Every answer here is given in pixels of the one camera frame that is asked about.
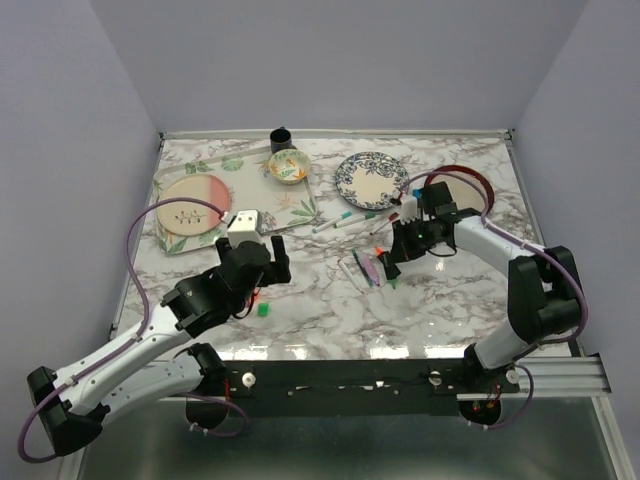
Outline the dark green pen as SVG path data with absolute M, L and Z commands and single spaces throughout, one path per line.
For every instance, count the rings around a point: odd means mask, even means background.
M 361 259 L 360 259 L 359 255 L 358 255 L 358 253 L 357 253 L 356 249 L 351 249 L 351 254 L 352 254 L 352 256 L 353 256 L 353 258 L 354 258 L 354 260 L 355 260 L 355 262 L 356 262 L 356 265 L 358 266 L 358 268 L 359 268 L 360 272 L 362 273 L 362 275 L 363 275 L 363 277 L 364 277 L 364 279 L 365 279 L 365 281 L 366 281 L 367 285 L 368 285 L 370 288 L 373 288 L 373 285 L 374 285 L 374 284 L 373 284 L 372 278 L 371 278 L 371 277 L 369 276 L 369 274 L 367 273 L 367 271 L 366 271 L 366 269 L 365 269 L 365 267 L 364 267 L 364 264 L 362 263 L 362 261 L 361 261 Z

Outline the green highlighter cap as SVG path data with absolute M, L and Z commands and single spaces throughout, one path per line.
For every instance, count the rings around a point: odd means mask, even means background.
M 258 306 L 257 314 L 260 317 L 266 317 L 269 314 L 269 311 L 270 311 L 270 305 L 268 303 L 260 303 Z

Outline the purple translucent highlighter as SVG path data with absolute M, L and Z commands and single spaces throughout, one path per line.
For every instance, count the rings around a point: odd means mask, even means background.
M 374 266 L 374 264 L 372 263 L 371 259 L 367 255 L 364 255 L 364 256 L 360 257 L 360 261 L 361 261 L 361 264 L 362 264 L 364 270 L 366 271 L 368 277 L 370 278 L 371 282 L 374 285 L 379 286 L 380 285 L 380 277 L 379 277 L 377 269 Z

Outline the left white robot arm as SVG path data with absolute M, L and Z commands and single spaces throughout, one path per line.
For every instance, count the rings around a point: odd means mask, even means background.
M 254 292 L 291 280 L 281 236 L 271 244 L 216 244 L 219 265 L 185 278 L 142 320 L 92 354 L 53 370 L 39 367 L 27 377 L 34 410 L 53 447 L 52 457 L 74 453 L 94 441 L 104 425 L 148 402 L 174 394 L 214 393 L 222 380 L 220 358 L 208 345 L 195 345 L 165 367 L 152 361 L 203 332 L 240 319 L 251 310 Z

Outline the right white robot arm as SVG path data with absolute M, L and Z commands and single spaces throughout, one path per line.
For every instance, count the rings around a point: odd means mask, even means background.
M 399 264 L 440 245 L 473 254 L 507 279 L 506 322 L 464 352 L 459 371 L 467 389 L 483 391 L 496 372 L 540 346 L 568 342 L 582 332 L 588 307 L 570 250 L 528 243 L 495 226 L 484 212 L 458 208 L 444 182 L 427 185 L 419 197 L 396 191 L 391 202 L 399 209 L 392 247 L 377 255 L 388 282 L 399 277 Z

